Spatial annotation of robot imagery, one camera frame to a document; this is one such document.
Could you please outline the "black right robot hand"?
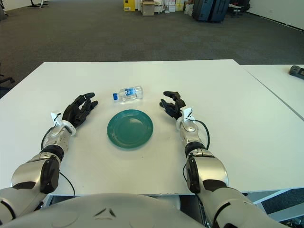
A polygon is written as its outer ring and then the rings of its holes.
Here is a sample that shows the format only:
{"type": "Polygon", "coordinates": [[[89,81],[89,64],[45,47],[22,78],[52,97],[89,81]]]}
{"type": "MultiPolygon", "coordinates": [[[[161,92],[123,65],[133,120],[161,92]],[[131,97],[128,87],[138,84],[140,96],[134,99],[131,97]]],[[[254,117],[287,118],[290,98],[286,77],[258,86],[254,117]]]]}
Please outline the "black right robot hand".
{"type": "Polygon", "coordinates": [[[161,99],[159,105],[164,108],[165,112],[176,120],[182,116],[181,108],[185,107],[185,102],[181,99],[181,95],[174,91],[164,91],[163,94],[170,97],[175,103],[168,103],[161,99]]]}

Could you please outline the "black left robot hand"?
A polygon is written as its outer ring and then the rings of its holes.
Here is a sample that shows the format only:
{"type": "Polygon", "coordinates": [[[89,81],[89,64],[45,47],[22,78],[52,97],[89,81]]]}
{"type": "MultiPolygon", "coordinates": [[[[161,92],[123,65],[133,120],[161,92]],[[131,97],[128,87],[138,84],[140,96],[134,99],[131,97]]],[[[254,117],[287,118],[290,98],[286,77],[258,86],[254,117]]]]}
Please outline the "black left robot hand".
{"type": "Polygon", "coordinates": [[[79,127],[90,112],[98,105],[98,101],[91,101],[95,93],[79,95],[64,111],[62,120],[68,121],[75,128],[79,127]]]}

